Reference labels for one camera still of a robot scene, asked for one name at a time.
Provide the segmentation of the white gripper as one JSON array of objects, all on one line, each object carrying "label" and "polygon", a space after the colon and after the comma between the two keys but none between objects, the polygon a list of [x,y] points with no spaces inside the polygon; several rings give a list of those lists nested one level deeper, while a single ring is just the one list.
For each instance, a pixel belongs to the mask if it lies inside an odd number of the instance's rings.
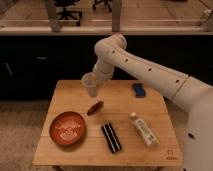
[{"label": "white gripper", "polygon": [[97,90],[100,90],[103,84],[113,77],[114,66],[103,60],[98,60],[93,67],[93,73],[97,81]]}]

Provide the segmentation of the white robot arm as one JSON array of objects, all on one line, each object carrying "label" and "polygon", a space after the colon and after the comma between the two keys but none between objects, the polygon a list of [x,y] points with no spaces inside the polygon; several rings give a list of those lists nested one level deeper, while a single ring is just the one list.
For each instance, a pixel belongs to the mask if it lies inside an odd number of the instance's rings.
[{"label": "white robot arm", "polygon": [[93,72],[103,84],[118,67],[154,88],[188,113],[184,171],[213,171],[213,86],[192,76],[148,61],[126,51],[122,34],[99,40],[94,47]]}]

